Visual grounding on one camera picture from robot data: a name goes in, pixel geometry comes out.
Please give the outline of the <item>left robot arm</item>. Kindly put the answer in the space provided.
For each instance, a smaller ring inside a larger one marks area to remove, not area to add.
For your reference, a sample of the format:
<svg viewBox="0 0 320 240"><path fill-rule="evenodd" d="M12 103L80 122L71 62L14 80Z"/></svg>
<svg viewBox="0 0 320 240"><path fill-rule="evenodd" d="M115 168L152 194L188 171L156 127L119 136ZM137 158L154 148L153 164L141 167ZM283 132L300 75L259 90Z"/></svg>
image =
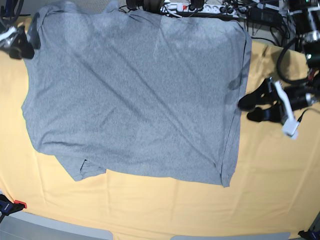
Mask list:
<svg viewBox="0 0 320 240"><path fill-rule="evenodd" d="M276 71L280 80L264 79L237 105L253 122L284 124L290 118L290 112L306 110L320 100L320 2L288 0L286 5L295 23L295 37L286 44L277 59ZM282 61L292 45L298 45L305 55L308 66L305 78L290 80L282 73Z"/></svg>

